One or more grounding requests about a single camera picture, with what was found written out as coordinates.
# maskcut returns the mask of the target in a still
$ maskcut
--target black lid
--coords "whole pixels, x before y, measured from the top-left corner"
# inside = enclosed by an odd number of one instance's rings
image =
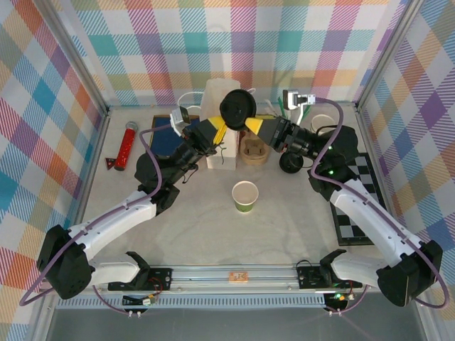
[[[221,117],[232,130],[245,130],[248,117],[256,116],[256,101],[246,90],[229,92],[220,104]]]
[[[286,152],[279,158],[279,167],[288,174],[295,174],[304,166],[304,158],[299,154]]]

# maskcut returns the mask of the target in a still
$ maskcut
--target green paper cup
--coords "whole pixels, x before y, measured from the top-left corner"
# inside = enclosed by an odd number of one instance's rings
[[[259,197],[259,190],[250,181],[240,181],[232,189],[232,197],[234,198],[236,208],[246,213],[253,208],[257,197]]]

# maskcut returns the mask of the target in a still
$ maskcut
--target white cup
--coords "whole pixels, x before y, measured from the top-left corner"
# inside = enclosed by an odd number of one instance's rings
[[[320,114],[320,115],[316,115],[315,117],[313,117],[313,119],[311,120],[311,126],[310,126],[310,130],[314,133],[316,133],[318,131],[319,128],[321,128],[322,126],[333,126],[335,125],[335,120],[332,119],[329,115],[325,115],[325,114]],[[324,134],[326,133],[327,131],[330,131],[330,130],[333,130],[334,128],[322,128],[320,131],[319,131],[319,135],[321,134]]]
[[[252,210],[258,197],[259,190],[256,185],[250,181],[240,181],[239,183],[236,183],[232,189],[232,198],[235,201],[235,206],[243,213]]]

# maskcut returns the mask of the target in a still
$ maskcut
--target chessboard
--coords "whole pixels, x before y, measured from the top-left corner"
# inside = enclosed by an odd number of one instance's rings
[[[349,168],[360,178],[366,190],[381,206],[385,208],[378,180],[373,170],[373,165],[368,153],[360,155],[348,163]],[[338,245],[345,247],[350,245],[373,245],[371,240],[355,224],[355,222],[339,208],[331,205],[333,222],[335,223]]]

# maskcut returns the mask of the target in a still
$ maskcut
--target orange label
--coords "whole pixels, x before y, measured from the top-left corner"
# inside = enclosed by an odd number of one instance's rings
[[[247,272],[230,272],[229,282],[248,282]]]

